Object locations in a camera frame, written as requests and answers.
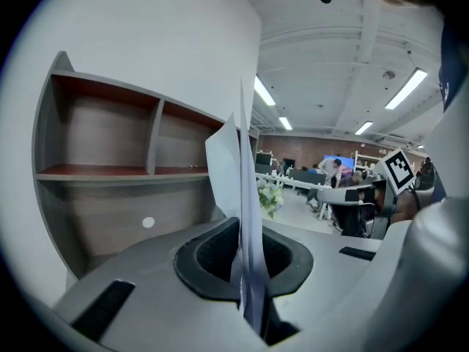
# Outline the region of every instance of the gray shelf unit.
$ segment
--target gray shelf unit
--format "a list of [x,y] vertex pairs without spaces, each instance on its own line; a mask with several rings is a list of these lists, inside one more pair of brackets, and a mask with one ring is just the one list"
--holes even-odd
[[[217,216],[204,143],[223,123],[75,72],[66,52],[57,54],[37,107],[32,168],[49,236],[77,279],[139,241]],[[250,140],[254,151],[257,136]],[[155,224],[144,228],[148,216]]]

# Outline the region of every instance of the white circle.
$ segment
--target white circle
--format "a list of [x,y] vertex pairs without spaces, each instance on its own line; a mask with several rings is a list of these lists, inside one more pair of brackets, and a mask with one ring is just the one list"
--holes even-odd
[[155,220],[151,216],[147,216],[141,224],[145,228],[151,228],[155,225]]

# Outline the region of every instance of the paper sheet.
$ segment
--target paper sheet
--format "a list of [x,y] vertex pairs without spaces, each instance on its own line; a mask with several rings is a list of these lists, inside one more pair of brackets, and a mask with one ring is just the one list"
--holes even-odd
[[244,318],[260,334],[269,275],[262,247],[262,214],[242,84],[240,143],[231,115],[226,124],[206,141],[205,147],[215,203],[226,216],[236,216],[240,220],[238,252],[232,263],[230,282],[240,288],[240,311]]
[[233,114],[205,142],[207,167],[216,205],[227,218],[241,218],[240,145]]
[[257,334],[262,326],[265,288],[269,280],[262,247],[262,214],[257,193],[254,159],[245,118],[241,84],[241,248],[243,250],[244,318]]

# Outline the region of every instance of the ceiling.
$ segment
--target ceiling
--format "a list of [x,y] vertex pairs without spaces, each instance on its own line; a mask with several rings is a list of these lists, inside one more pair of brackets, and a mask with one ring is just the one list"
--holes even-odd
[[[249,1],[262,19],[257,74],[277,102],[267,107],[255,94],[251,126],[261,132],[286,134],[278,121],[285,116],[288,134],[356,139],[371,120],[361,140],[420,142],[442,116],[436,10],[379,0]],[[386,110],[416,67],[428,77]],[[395,77],[383,78],[388,70]]]

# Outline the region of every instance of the wooden shelf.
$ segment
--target wooden shelf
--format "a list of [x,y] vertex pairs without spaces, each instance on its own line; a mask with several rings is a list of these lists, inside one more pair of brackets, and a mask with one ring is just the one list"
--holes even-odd
[[51,77],[65,92],[109,100],[152,111],[160,98],[149,90],[92,74],[54,70]]
[[168,101],[165,102],[165,105],[163,107],[163,113],[178,117],[183,120],[191,121],[199,125],[203,125],[204,127],[210,129],[218,130],[224,124],[219,120],[216,120],[200,112],[194,111],[193,109],[189,109],[187,107],[180,106],[176,103]]
[[60,164],[53,166],[41,175],[66,176],[145,176],[145,168],[128,166],[84,166],[78,164]]
[[155,176],[171,176],[171,175],[207,175],[207,167],[155,167]]
[[156,167],[154,175],[148,175],[140,167],[82,166],[60,164],[39,174],[41,181],[155,181],[208,177],[207,167]]

